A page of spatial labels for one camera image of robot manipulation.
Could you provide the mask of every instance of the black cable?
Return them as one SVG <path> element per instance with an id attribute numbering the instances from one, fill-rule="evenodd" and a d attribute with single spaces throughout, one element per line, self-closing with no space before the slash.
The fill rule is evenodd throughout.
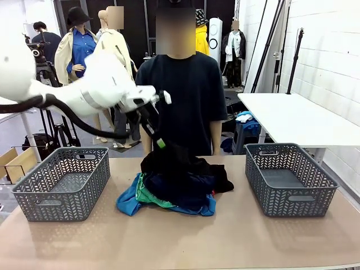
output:
<path id="1" fill-rule="evenodd" d="M 22 113 L 33 107 L 41 106 L 43 96 L 35 96 L 18 104 L 0 105 L 0 114 Z"/>
<path id="2" fill-rule="evenodd" d="M 65 104 L 62 101 L 58 100 L 52 94 L 47 94 L 46 95 L 46 103 L 44 104 L 44 106 L 46 106 L 46 107 L 49 107 L 49 106 L 58 107 L 70 119 L 70 121 L 72 121 L 75 125 L 77 125 L 82 130 L 84 130 L 84 131 L 86 131 L 86 132 L 88 132 L 88 133 L 90 133 L 92 135 L 99 136 L 99 137 L 104 137 L 104 138 L 117 139 L 117 140 L 127 139 L 129 137 L 129 134 L 119 135 L 119 134 L 116 134 L 114 132 L 107 132 L 107 131 L 98 130 L 98 129 L 88 125 L 87 123 L 82 121 L 71 110 L 71 108 L 68 107 L 67 104 Z"/>

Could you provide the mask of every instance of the basket handle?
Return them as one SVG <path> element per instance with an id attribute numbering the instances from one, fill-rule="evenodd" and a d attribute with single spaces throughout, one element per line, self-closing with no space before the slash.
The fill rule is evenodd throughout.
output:
<path id="1" fill-rule="evenodd" d="M 44 206 L 60 206 L 62 205 L 62 201 L 60 200 L 33 200 L 35 207 L 44 207 Z"/>
<path id="2" fill-rule="evenodd" d="M 315 198 L 313 196 L 304 196 L 304 195 L 292 195 L 289 198 L 287 198 L 289 201 L 293 202 L 293 203 L 298 203 L 298 202 L 311 202 L 314 201 Z"/>
<path id="3" fill-rule="evenodd" d="M 75 156 L 76 159 L 80 160 L 93 160 L 96 159 L 95 155 L 78 154 Z"/>
<path id="4" fill-rule="evenodd" d="M 280 154 L 277 150 L 262 150 L 259 152 L 260 156 L 278 156 Z"/>

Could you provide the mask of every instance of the pile of clothes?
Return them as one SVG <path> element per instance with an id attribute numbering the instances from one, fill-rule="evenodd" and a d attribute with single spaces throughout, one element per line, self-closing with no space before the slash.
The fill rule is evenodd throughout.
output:
<path id="1" fill-rule="evenodd" d="M 243 111 L 236 116 L 236 125 L 242 125 L 244 132 L 249 132 L 253 137 L 258 137 L 261 126 L 251 112 Z M 226 153 L 232 153 L 233 138 L 225 139 L 220 147 Z"/>
<path id="2" fill-rule="evenodd" d="M 144 158 L 141 171 L 116 201 L 126 215 L 156 204 L 185 214 L 211 216 L 216 207 L 213 195 L 234 189 L 224 165 L 210 165 L 171 143 Z"/>

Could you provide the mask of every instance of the black jacket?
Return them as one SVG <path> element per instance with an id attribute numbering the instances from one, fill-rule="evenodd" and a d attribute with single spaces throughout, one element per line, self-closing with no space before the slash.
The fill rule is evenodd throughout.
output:
<path id="1" fill-rule="evenodd" d="M 239 58 L 240 59 L 245 59 L 246 58 L 246 39 L 245 39 L 245 36 L 244 36 L 244 33 L 242 31 L 239 31 L 240 32 L 240 38 L 241 38 L 241 41 L 240 41 L 240 54 L 239 54 Z M 227 43 L 229 41 L 229 35 L 230 33 L 228 33 L 222 40 L 221 42 L 221 53 L 222 54 L 226 54 L 225 53 L 225 48 L 227 46 Z"/>

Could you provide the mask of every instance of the yellow jacket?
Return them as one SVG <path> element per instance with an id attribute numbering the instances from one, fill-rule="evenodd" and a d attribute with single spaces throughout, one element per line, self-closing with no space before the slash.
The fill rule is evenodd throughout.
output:
<path id="1" fill-rule="evenodd" d="M 209 44 L 206 40 L 206 33 L 208 28 L 206 25 L 196 28 L 196 50 L 206 55 L 210 55 Z"/>

